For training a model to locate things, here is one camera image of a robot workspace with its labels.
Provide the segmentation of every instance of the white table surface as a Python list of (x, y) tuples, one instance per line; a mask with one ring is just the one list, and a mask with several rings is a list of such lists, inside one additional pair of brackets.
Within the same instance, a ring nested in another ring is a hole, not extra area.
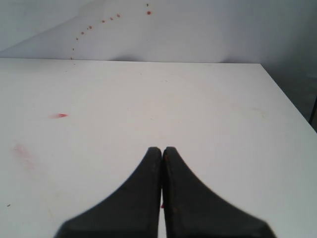
[(317, 134), (259, 64), (0, 59), (0, 110), (0, 237), (53, 237), (149, 146), (279, 238), (317, 234)]

